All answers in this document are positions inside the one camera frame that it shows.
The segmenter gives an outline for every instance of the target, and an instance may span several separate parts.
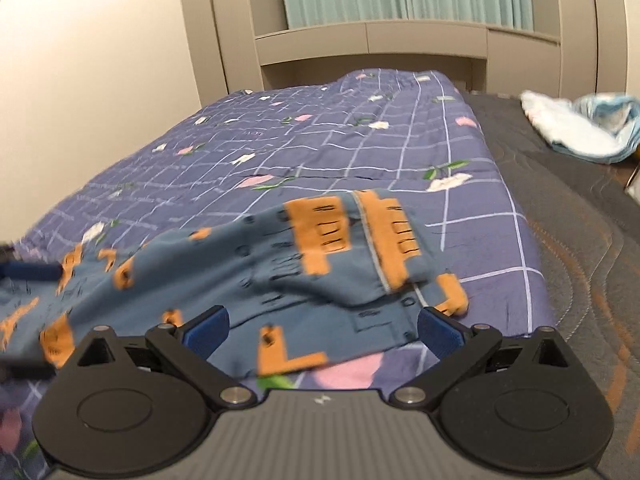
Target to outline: green leaf print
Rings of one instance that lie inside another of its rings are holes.
[[[275,189],[278,186],[281,186],[282,184],[284,184],[285,182],[288,182],[289,180],[294,180],[294,179],[295,179],[294,176],[290,176],[287,178],[283,178],[277,184],[265,184],[264,186],[255,186],[254,191],[260,191],[261,189]]]
[[[22,456],[20,457],[20,459],[24,462],[25,460],[30,459],[33,455],[35,455],[38,450],[40,449],[40,446],[38,446],[38,443],[36,440],[32,440],[30,443],[27,444],[27,447],[24,448],[24,451],[22,452]]]
[[[285,376],[272,375],[269,377],[258,377],[258,387],[262,390],[272,388],[274,390],[293,390],[294,384]]]
[[[429,168],[426,173],[424,173],[423,179],[424,180],[433,180],[434,178],[436,178],[438,174],[438,168]]]
[[[450,162],[444,168],[449,168],[450,170],[458,170],[459,168],[464,168],[469,163],[468,160],[454,160]]]
[[[351,126],[361,126],[362,124],[372,123],[375,120],[375,117],[360,117],[354,120]]]

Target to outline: gray mattress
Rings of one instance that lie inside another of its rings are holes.
[[[518,99],[465,100],[536,237],[558,329],[614,411],[601,469],[612,480],[637,480],[640,207],[606,167],[553,152]]]

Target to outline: clothing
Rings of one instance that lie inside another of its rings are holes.
[[[386,190],[293,200],[127,251],[90,245],[64,258],[59,283],[0,282],[7,353],[62,366],[95,325],[142,335],[221,304],[230,333],[209,361],[268,376],[402,346],[425,304],[462,314],[468,303],[438,240]],[[266,334],[276,344],[258,355]]]
[[[549,145],[583,160],[620,162],[640,144],[640,101],[624,94],[591,94],[571,102],[526,91],[522,109]]]

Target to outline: wooden shelf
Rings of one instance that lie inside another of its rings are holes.
[[[261,66],[316,57],[367,54],[365,23],[295,28],[255,40]]]
[[[489,31],[559,44],[548,34],[482,23],[386,20],[295,28],[255,38],[261,66],[356,54],[429,54],[487,59]]]

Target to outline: beige cabinet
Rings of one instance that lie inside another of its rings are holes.
[[[559,96],[561,53],[558,44],[490,30],[487,47],[487,92],[519,95],[533,90]]]
[[[324,81],[341,70],[444,70],[460,88],[576,98],[624,86],[623,0],[532,0],[535,32],[388,20],[287,28],[284,0],[183,0],[203,104],[223,92]]]

